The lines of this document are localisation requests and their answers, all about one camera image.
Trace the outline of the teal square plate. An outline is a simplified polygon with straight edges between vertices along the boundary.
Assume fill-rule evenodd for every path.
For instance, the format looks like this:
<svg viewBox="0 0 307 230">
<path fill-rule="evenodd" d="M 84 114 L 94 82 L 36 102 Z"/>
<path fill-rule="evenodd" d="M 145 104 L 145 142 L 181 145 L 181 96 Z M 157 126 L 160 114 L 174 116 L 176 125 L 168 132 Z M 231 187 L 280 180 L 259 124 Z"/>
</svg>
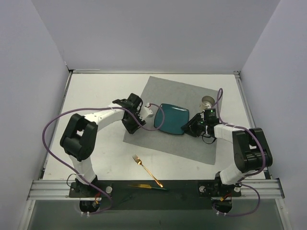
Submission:
<svg viewBox="0 0 307 230">
<path fill-rule="evenodd" d="M 163 118 L 161 110 L 158 109 L 154 117 L 153 126 L 158 128 L 159 131 L 170 135 L 183 135 L 184 131 L 181 127 L 189 121 L 189 110 L 167 103 L 162 103 L 160 107 L 165 117 Z"/>
</svg>

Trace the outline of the white steel cup brown band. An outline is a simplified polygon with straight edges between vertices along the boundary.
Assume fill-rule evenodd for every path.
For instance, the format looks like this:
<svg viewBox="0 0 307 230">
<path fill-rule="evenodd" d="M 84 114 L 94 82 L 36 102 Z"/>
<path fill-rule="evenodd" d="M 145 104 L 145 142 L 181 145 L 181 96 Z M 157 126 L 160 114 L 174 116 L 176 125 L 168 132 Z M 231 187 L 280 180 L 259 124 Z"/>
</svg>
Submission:
<svg viewBox="0 0 307 230">
<path fill-rule="evenodd" d="M 201 103 L 199 106 L 199 110 L 203 111 L 205 109 L 210 109 L 215 105 L 215 99 L 213 99 L 211 96 L 204 96 L 201 99 Z"/>
</svg>

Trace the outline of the gold fork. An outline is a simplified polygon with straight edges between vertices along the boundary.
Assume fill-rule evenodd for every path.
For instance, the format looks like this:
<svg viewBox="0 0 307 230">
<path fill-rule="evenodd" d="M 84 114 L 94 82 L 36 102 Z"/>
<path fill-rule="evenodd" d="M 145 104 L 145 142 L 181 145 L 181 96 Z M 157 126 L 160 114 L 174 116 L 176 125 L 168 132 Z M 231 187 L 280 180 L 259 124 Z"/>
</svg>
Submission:
<svg viewBox="0 0 307 230">
<path fill-rule="evenodd" d="M 140 165 L 146 170 L 146 172 L 154 179 L 154 181 L 159 185 L 160 188 L 164 187 L 163 184 L 143 165 L 141 159 L 137 155 L 134 154 L 132 158 L 138 165 Z"/>
</svg>

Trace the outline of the grey cloth placemat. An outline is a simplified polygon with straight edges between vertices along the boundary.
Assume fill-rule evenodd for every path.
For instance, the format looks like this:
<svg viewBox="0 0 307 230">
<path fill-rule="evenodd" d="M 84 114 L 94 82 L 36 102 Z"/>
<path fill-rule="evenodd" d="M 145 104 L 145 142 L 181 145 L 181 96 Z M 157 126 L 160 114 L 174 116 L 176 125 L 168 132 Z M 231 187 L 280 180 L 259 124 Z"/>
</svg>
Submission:
<svg viewBox="0 0 307 230">
<path fill-rule="evenodd" d="M 204 96 L 216 98 L 217 91 L 181 82 L 150 77 L 141 98 L 146 103 L 154 103 L 154 113 L 146 120 L 146 129 L 138 129 L 134 134 L 125 133 L 123 141 L 136 146 L 162 151 L 194 161 L 214 165 L 216 144 L 205 144 L 201 137 L 188 134 L 170 135 L 154 127 L 157 105 L 172 104 L 189 110 L 189 120 L 198 113 L 201 99 Z"/>
</svg>

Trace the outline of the gold knife teal handle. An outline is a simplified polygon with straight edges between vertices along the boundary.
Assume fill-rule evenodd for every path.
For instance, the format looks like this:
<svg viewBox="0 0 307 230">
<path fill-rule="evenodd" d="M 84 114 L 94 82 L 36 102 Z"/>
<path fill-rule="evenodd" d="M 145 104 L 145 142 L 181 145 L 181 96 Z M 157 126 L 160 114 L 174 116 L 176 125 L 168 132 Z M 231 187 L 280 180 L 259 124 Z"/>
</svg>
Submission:
<svg viewBox="0 0 307 230">
<path fill-rule="evenodd" d="M 142 188 L 142 189 L 153 189 L 153 190 L 160 190 L 160 191 L 169 191 L 167 188 L 163 187 L 153 187 L 149 184 L 129 184 L 129 187 L 134 187 L 134 188 Z"/>
</svg>

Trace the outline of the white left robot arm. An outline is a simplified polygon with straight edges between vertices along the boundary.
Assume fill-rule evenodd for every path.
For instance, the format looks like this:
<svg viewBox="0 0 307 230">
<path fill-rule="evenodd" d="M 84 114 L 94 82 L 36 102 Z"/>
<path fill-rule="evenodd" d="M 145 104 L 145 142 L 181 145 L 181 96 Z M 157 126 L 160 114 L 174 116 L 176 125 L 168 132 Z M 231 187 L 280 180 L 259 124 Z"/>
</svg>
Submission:
<svg viewBox="0 0 307 230">
<path fill-rule="evenodd" d="M 98 131 L 121 121 L 128 133 L 134 134 L 146 124 L 145 119 L 153 115 L 149 105 L 144 106 L 142 99 L 131 93 L 128 99 L 114 100 L 106 110 L 71 116 L 60 139 L 60 146 L 69 155 L 74 169 L 86 179 L 80 187 L 85 196 L 92 197 L 97 192 L 97 176 L 90 156 L 94 151 Z"/>
</svg>

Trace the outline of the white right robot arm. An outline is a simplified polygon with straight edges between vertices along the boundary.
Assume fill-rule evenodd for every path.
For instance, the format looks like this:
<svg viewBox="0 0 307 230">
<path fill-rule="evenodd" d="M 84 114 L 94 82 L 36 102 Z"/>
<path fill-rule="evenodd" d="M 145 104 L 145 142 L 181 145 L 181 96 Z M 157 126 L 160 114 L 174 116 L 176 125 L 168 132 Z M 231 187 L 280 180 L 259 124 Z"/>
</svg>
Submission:
<svg viewBox="0 0 307 230">
<path fill-rule="evenodd" d="M 273 157 L 261 128 L 247 129 L 225 123 L 216 115 L 215 109 L 196 114 L 181 127 L 192 137 L 221 139 L 233 145 L 234 163 L 218 172 L 213 191 L 224 195 L 246 177 L 257 175 L 273 163 Z"/>
</svg>

